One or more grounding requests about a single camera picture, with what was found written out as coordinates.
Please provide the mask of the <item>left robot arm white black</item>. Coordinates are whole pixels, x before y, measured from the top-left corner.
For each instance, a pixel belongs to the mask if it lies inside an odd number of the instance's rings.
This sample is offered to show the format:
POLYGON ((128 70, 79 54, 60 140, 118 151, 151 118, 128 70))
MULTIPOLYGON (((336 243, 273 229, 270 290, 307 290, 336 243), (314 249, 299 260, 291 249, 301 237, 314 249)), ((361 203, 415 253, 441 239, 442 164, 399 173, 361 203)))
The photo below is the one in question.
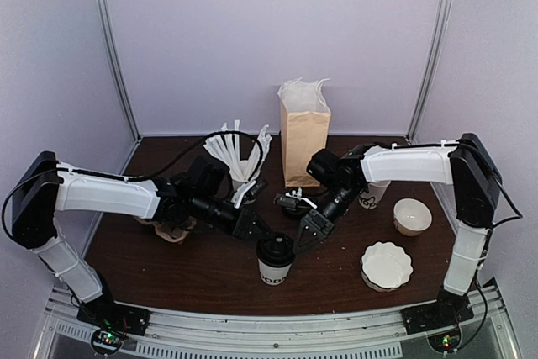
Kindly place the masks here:
POLYGON ((92 211, 173 224, 195 218, 238 240, 272 238, 274 231, 254 211, 217 197, 228 175, 228 168, 210 156, 198 156, 171 178, 126 177, 83 170, 43 151, 4 199, 2 212, 11 219, 2 227, 66 284, 92 322, 112 329, 123 318, 120 307, 104 278, 68 244, 55 213, 92 211))

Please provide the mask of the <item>white paper coffee cup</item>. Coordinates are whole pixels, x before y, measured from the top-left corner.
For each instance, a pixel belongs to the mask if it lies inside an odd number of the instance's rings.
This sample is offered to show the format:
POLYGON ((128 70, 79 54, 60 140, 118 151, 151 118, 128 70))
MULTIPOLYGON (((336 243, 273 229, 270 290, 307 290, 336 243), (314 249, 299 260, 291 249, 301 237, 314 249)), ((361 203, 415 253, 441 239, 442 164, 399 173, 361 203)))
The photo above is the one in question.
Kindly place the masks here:
POLYGON ((260 278, 269 286, 281 285, 287 279, 291 266, 292 265, 289 264, 285 267, 272 267, 263 261, 258 261, 260 278))

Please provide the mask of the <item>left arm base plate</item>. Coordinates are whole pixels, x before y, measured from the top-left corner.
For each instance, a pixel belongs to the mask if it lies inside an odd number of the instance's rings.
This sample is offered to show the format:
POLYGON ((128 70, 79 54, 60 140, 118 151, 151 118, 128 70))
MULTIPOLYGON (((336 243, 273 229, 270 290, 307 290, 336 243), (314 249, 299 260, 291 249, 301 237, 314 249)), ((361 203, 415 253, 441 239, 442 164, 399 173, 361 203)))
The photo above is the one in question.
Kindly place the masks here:
POLYGON ((150 311, 115 302, 91 302, 81 303, 76 318, 122 335, 144 336, 150 321, 150 311))

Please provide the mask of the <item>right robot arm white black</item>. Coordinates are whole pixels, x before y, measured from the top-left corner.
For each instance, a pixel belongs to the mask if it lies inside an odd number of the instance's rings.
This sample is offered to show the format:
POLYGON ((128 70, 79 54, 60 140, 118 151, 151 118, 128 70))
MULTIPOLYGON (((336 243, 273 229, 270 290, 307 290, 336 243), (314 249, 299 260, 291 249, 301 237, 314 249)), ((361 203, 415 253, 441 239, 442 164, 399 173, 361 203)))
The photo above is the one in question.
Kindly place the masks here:
POLYGON ((467 293, 493 233, 502 177, 480 139, 426 145, 358 145, 344 156, 322 149, 307 165, 308 174, 327 190, 300 220, 293 252, 302 253, 331 235, 336 222, 374 182, 436 182, 451 185, 458 230, 449 268, 431 319, 446 327, 463 312, 467 293))

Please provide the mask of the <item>black plastic cup lid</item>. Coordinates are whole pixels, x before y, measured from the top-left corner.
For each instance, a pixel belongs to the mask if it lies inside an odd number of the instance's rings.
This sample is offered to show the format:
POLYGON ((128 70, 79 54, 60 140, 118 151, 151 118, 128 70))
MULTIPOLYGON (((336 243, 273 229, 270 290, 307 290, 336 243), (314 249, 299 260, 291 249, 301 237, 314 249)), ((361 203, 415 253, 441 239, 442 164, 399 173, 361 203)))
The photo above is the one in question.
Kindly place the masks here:
POLYGON ((295 261, 293 239, 283 233, 256 242, 256 255, 259 261, 273 268, 283 268, 295 261))

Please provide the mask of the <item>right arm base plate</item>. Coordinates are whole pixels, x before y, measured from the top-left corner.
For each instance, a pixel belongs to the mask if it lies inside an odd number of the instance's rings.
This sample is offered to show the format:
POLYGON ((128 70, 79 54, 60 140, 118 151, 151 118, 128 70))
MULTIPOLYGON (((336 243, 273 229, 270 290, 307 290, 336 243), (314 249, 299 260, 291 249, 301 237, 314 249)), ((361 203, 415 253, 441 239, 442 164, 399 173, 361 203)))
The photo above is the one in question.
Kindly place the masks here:
POLYGON ((465 299, 462 303, 455 304, 436 300, 432 303, 402 309, 401 315, 406 332, 408 335, 413 335, 445 327, 455 327, 459 322, 474 317, 468 304, 465 299))

